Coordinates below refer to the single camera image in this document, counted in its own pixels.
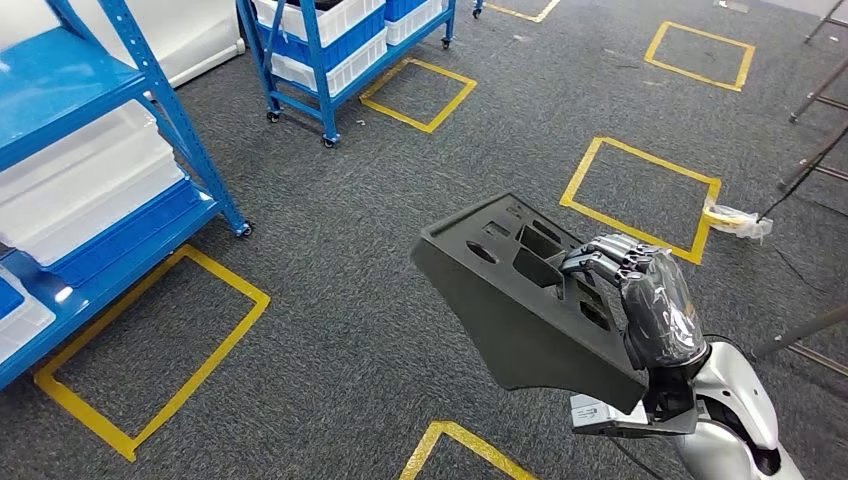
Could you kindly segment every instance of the blue storage bin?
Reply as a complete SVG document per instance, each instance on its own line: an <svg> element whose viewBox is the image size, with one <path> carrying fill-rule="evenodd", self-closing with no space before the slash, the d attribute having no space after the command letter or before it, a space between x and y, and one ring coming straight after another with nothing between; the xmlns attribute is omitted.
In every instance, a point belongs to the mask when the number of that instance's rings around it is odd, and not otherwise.
<svg viewBox="0 0 848 480"><path fill-rule="evenodd" d="M24 296L9 282L0 278L0 320L24 303Z"/></svg>
<svg viewBox="0 0 848 480"><path fill-rule="evenodd" d="M386 0L386 20L396 22L427 0Z"/></svg>
<svg viewBox="0 0 848 480"><path fill-rule="evenodd" d="M40 268L79 287L199 201L192 182L180 180L76 250Z"/></svg>
<svg viewBox="0 0 848 480"><path fill-rule="evenodd" d="M349 57L351 53L358 50L368 40L371 40L375 35L380 33L385 26L385 9L386 6L381 5L370 15L362 19L361 22L357 23L356 26L337 38L336 41L322 48L321 55L324 59L324 70L332 70ZM259 28L259 35L262 39L267 40L271 29L261 24L257 24L256 26ZM309 43L291 33L287 33L286 38L288 41L283 38L282 32L279 31L274 35L273 52L284 57L292 58L305 65L311 65Z"/></svg>

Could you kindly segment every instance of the white wall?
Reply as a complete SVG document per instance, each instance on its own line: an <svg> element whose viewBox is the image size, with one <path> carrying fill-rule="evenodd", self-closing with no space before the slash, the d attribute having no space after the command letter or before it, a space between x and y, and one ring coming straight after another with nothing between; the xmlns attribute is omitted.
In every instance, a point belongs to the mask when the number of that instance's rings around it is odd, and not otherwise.
<svg viewBox="0 0 848 480"><path fill-rule="evenodd" d="M97 0L71 0L115 58L133 65ZM165 75L179 85L244 52L234 0L127 0ZM0 50L56 27L43 0L0 0Z"/></svg>
<svg viewBox="0 0 848 480"><path fill-rule="evenodd" d="M817 17L824 17L827 12L836 5L837 0L765 0L768 3L791 8L799 12L810 13ZM833 14L833 18L843 22L848 21L848 2L840 6Z"/></svg>

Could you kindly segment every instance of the gray carpet floor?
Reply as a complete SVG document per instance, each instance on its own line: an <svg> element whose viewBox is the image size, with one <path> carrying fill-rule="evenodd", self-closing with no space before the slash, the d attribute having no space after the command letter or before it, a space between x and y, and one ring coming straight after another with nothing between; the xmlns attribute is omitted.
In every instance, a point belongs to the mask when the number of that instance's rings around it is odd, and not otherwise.
<svg viewBox="0 0 848 480"><path fill-rule="evenodd" d="M845 116L814 105L798 125L787 121L846 54L828 39L842 31L827 27L803 45L815 17L754 0L747 14L711 0L563 0L540 24L493 10L474 21L460 3L450 50L434 34L410 52L478 82L431 135L352 100L338 113L340 148L325 149L308 119L267 123L249 56L180 88L256 227L239 240L216 219L191 243L271 305L135 463L31 377L18 379L0 392L0 478L391 479L433 420L457 422L540 479L650 478L608 441L570 433L567 392L500 390L409 249L423 226L504 190L580 237L609 232L558 205L595 136L719 177L720 203L761 211L780 176ZM544 4L512 7L532 14ZM743 91L644 63L664 20L755 45ZM738 51L681 32L667 40L658 50L667 63L732 79ZM456 86L411 73L379 100L429 118ZM833 94L848 98L848 78ZM839 147L831 164L848 168L846 153ZM581 202L691 241L701 185L614 151L597 161ZM844 184L817 175L774 211L762 243L712 232L701 265L681 261L705 331L750 348L845 303L846 212ZM249 307L182 262L58 377L135 434ZM846 362L846 333L809 344ZM756 368L807 478L845 478L848 383L789 353ZM666 479L689 478L665 441L624 443ZM504 475L443 438L419 478Z"/></svg>

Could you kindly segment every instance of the blue shelf frame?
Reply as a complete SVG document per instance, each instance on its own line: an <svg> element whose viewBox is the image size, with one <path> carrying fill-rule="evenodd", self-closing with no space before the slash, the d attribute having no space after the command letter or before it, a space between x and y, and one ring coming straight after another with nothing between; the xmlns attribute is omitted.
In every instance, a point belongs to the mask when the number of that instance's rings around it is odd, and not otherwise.
<svg viewBox="0 0 848 480"><path fill-rule="evenodd" d="M13 115L0 120L0 171L137 100L157 119L162 135L203 181L193 185L200 201L169 225L118 258L79 288L43 272L22 252L0 257L56 319L0 363L0 389L59 345L80 325L115 300L147 271L219 213L239 236L250 225L192 128L188 116L156 61L124 0L98 0L137 68L112 58L76 15L69 0L47 0L61 26L0 52L10 68L0 75L0 104ZM150 92L159 108L145 98Z"/></svg>
<svg viewBox="0 0 848 480"><path fill-rule="evenodd" d="M419 28L418 31L410 35L406 40L399 45L389 45L388 52L383 55L374 65L368 68L362 75L356 78L350 85L344 88L335 97L330 96L330 89L327 85L327 70L324 68L324 63L321 55L321 40L318 36L318 21L315 13L315 0L301 0L300 8L303 12L303 22L306 27L307 43L309 43L309 66L312 67L315 73L315 83L318 91L313 92L296 82L290 82L284 78L278 77L271 72L271 45L273 45L273 35L280 26L282 18L283 6L285 0L280 0L277 4L277 10L274 13L274 21L271 25L270 35L268 38L263 38L259 34L259 29L256 25L256 15L253 12L251 0L236 0L239 16L244 27L245 37L250 45L250 52L253 55L253 61L256 64L259 73L259 80L262 84L262 90L265 93L265 100L268 104L268 118L279 118L281 106L286 105L295 108L315 119L320 121L324 127L324 145L328 147L335 146L341 139L336 130L336 110L348 100L351 96L362 90L368 85L377 75L384 70L394 65L401 57L409 50L410 47L420 42L424 37L433 32L436 28L445 25L445 36L442 38L442 45L445 49L450 46L453 40L454 17L456 13L456 0L448 0L447 8L442 11L434 19L430 20L426 25ZM289 85L297 90L300 90L311 97L318 100L318 108L306 105L305 103L293 98L277 89L277 84L282 83Z"/></svg>

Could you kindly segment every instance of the white storage bin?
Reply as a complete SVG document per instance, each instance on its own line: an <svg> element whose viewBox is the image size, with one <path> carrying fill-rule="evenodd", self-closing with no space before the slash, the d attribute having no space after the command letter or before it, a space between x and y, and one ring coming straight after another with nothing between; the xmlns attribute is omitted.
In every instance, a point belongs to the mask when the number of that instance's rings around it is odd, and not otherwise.
<svg viewBox="0 0 848 480"><path fill-rule="evenodd" d="M0 172L0 204L136 132L156 129L153 115L131 100Z"/></svg>
<svg viewBox="0 0 848 480"><path fill-rule="evenodd" d="M3 363L53 323L56 314L30 295L20 280L2 266L0 266L0 278L24 297L21 305L0 318L0 363Z"/></svg>
<svg viewBox="0 0 848 480"><path fill-rule="evenodd" d="M326 47L333 43L385 3L386 0L344 0L330 10L316 10L321 46ZM256 17L259 19L259 23L270 28L271 24L274 23L277 2L273 0L253 0L253 4L256 6ZM306 40L306 24L303 21L303 13L300 11L300 7L289 4L283 7L280 29L297 35L301 40Z"/></svg>
<svg viewBox="0 0 848 480"><path fill-rule="evenodd" d="M350 54L342 63L327 72L327 85L330 89L330 96L335 97L341 93L345 87L365 73L387 51L386 29L384 28L374 38L365 43L365 45ZM297 82L308 87L313 92L318 91L318 86L315 82L315 72L309 65L305 65L289 57L274 54L271 56L271 69L274 75L278 77Z"/></svg>
<svg viewBox="0 0 848 480"><path fill-rule="evenodd" d="M50 265L184 178L171 146L148 133L67 171L60 190L0 205L0 241Z"/></svg>
<svg viewBox="0 0 848 480"><path fill-rule="evenodd" d="M400 45L419 28L436 18L438 14L442 13L442 10L442 0L428 0L404 15L397 22L386 21L386 30L388 30L386 43Z"/></svg>

